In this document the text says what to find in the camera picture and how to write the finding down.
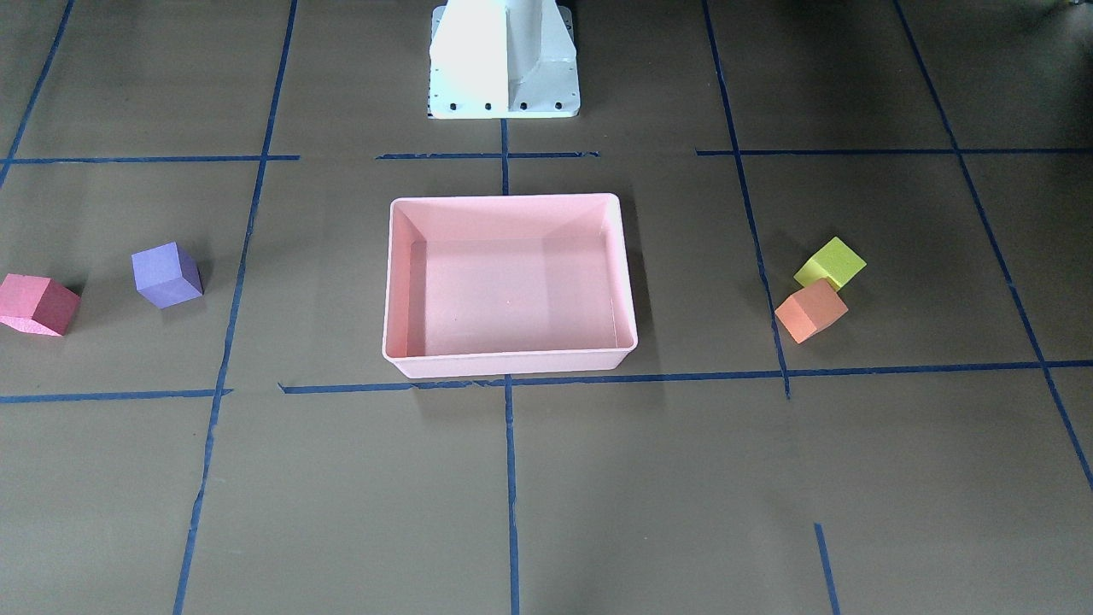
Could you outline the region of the yellow foam block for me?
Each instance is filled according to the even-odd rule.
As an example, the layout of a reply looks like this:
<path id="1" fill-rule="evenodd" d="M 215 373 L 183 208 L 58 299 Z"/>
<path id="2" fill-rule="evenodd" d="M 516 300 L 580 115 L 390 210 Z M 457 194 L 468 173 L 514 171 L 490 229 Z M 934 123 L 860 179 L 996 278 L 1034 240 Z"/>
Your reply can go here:
<path id="1" fill-rule="evenodd" d="M 794 279 L 801 287 L 816 281 L 826 280 L 833 289 L 841 291 L 862 272 L 867 262 L 841 237 L 833 237 L 827 244 L 806 260 Z"/>

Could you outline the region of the purple foam block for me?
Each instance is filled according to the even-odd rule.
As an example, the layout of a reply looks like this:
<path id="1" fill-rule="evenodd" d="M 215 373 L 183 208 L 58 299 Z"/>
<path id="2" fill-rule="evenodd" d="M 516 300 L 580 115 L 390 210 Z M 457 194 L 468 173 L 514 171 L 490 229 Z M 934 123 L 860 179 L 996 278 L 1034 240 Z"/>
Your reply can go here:
<path id="1" fill-rule="evenodd" d="M 177 243 L 132 255 L 134 288 L 160 310 L 203 296 L 202 275 Z"/>

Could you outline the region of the pink plastic bin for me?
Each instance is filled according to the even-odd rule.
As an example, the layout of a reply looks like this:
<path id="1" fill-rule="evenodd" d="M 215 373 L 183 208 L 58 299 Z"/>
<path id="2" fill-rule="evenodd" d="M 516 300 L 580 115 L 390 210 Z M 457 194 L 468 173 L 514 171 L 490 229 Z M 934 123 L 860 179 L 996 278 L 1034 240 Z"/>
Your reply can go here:
<path id="1" fill-rule="evenodd" d="M 620 199 L 391 202 L 383 358 L 414 380 L 616 369 L 639 346 Z"/>

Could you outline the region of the orange foam block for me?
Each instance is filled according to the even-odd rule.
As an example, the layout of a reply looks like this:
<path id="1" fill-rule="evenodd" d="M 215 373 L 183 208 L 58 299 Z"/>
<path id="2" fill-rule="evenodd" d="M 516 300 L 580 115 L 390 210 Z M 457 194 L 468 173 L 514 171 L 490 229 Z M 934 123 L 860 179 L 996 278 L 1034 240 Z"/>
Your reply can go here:
<path id="1" fill-rule="evenodd" d="M 777 322 L 801 345 L 850 311 L 827 277 L 797 289 L 775 309 Z"/>

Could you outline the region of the red foam block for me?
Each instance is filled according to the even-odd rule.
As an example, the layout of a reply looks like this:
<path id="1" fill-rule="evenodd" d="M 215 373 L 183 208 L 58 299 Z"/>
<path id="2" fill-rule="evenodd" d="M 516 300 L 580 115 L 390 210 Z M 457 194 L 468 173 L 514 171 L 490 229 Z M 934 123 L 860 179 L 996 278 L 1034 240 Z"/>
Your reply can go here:
<path id="1" fill-rule="evenodd" d="M 62 338 L 81 297 L 51 277 L 8 273 L 1 285 L 1 322 L 27 334 Z"/>

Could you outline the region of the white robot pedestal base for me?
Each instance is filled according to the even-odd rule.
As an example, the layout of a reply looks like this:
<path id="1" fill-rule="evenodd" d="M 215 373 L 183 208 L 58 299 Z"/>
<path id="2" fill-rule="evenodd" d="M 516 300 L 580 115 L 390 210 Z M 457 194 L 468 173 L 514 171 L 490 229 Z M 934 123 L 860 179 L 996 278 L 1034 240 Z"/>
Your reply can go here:
<path id="1" fill-rule="evenodd" d="M 581 109 L 571 8 L 448 1 L 432 11 L 427 113 L 435 120 L 571 118 Z"/>

